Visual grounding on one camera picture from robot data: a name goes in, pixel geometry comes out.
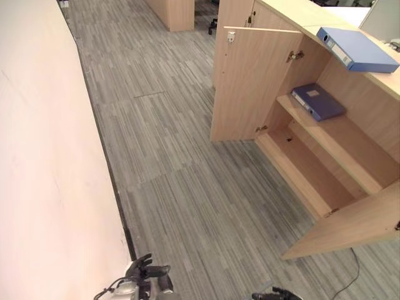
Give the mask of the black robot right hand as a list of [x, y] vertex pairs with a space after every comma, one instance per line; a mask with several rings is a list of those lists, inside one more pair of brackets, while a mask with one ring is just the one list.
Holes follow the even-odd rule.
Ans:
[[275, 287], [275, 286], [272, 287], [272, 292], [270, 292], [270, 293], [261, 293], [261, 292], [252, 293], [251, 299], [253, 299], [253, 300], [303, 300], [297, 294], [294, 294], [293, 292], [291, 292], [287, 289], [282, 289], [280, 287]]

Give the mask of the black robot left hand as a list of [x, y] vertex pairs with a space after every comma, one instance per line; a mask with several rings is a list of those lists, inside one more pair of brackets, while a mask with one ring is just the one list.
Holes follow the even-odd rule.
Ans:
[[141, 256], [133, 261], [125, 276], [137, 284], [139, 288], [139, 299], [150, 299], [151, 297], [151, 278], [157, 279], [157, 284], [161, 292], [173, 292], [174, 286], [169, 276], [170, 265], [153, 266], [152, 254]]

